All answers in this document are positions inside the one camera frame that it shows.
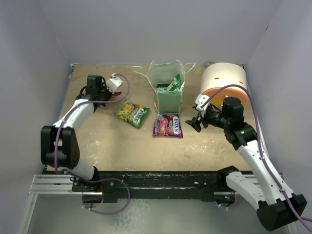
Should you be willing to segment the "white round drawer box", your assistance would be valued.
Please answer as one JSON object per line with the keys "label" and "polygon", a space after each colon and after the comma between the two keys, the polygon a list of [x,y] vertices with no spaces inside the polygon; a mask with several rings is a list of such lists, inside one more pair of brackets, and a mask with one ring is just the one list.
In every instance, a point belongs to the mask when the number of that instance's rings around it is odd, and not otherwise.
{"label": "white round drawer box", "polygon": [[[245,70],[241,66],[232,63],[214,63],[208,66],[203,72],[200,93],[210,97],[218,89],[230,84],[236,84],[247,88]],[[243,106],[246,106],[248,103],[248,96],[245,91],[238,87],[229,87],[212,98],[211,104],[221,109],[223,100],[227,97],[240,99]]]}

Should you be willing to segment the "yellow green Fox's candy bag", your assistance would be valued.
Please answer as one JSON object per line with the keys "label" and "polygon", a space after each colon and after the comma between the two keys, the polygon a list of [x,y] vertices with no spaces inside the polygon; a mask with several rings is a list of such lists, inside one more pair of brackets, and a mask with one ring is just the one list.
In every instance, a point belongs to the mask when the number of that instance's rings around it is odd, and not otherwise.
{"label": "yellow green Fox's candy bag", "polygon": [[142,126],[149,110],[150,108],[138,105],[127,99],[115,112],[114,116],[139,129]]}

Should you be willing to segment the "green snack packet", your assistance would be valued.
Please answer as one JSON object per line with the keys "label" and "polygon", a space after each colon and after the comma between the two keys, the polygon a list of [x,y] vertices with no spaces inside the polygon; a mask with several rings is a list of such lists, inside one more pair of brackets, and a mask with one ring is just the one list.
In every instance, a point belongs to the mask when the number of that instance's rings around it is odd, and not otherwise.
{"label": "green snack packet", "polygon": [[168,88],[169,84],[165,84],[165,83],[159,83],[157,84],[156,88],[163,88],[164,90],[166,90]]}
{"label": "green snack packet", "polygon": [[181,78],[180,78],[180,74],[177,74],[174,77],[174,80],[172,81],[172,83],[170,83],[167,87],[167,91],[173,92],[173,91],[180,91],[182,86],[182,82],[181,82]]}

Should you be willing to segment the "purple Fox's candy bag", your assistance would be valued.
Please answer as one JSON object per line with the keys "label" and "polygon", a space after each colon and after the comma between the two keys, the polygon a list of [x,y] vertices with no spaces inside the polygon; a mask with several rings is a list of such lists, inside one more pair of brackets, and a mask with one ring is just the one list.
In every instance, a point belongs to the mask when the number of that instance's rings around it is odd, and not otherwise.
{"label": "purple Fox's candy bag", "polygon": [[154,122],[153,136],[183,138],[179,115],[159,115]]}

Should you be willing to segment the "green paper bag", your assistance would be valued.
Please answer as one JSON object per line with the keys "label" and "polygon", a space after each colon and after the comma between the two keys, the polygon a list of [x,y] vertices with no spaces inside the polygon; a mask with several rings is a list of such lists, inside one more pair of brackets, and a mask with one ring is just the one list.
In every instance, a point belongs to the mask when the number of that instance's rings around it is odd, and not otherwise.
{"label": "green paper bag", "polygon": [[[142,66],[131,67],[133,72],[147,79],[153,93],[155,111],[158,114],[179,114],[181,112],[186,75],[195,67],[194,62],[189,64],[191,67],[189,70],[186,70],[185,66],[179,60],[166,63],[155,63],[153,60],[149,68],[144,70],[144,73],[137,71],[137,69],[143,69]],[[180,91],[170,92],[163,88],[156,88],[159,83],[172,83],[177,74],[180,74],[182,82]]]}

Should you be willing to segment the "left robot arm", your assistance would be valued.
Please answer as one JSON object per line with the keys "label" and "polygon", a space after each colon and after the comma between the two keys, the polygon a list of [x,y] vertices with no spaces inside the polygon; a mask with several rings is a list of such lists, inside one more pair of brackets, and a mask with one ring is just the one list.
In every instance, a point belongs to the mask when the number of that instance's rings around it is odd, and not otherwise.
{"label": "left robot arm", "polygon": [[56,173],[69,173],[83,180],[89,191],[100,187],[99,172],[80,158],[76,133],[99,106],[114,103],[111,100],[123,80],[112,74],[108,80],[98,75],[89,75],[70,110],[51,126],[43,126],[40,132],[40,159]]}

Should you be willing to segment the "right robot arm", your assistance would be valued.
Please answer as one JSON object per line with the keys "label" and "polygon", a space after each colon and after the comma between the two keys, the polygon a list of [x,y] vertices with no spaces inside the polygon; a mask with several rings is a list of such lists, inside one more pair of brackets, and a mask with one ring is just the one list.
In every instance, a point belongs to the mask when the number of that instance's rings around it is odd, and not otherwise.
{"label": "right robot arm", "polygon": [[238,192],[256,210],[262,226],[273,231],[301,218],[307,201],[296,195],[284,182],[268,159],[253,126],[244,121],[244,106],[240,99],[227,97],[222,109],[210,104],[207,95],[198,95],[194,109],[198,115],[186,121],[197,132],[209,125],[223,129],[226,140],[243,157],[258,181],[254,185],[234,166],[220,170],[217,186],[223,191]]}

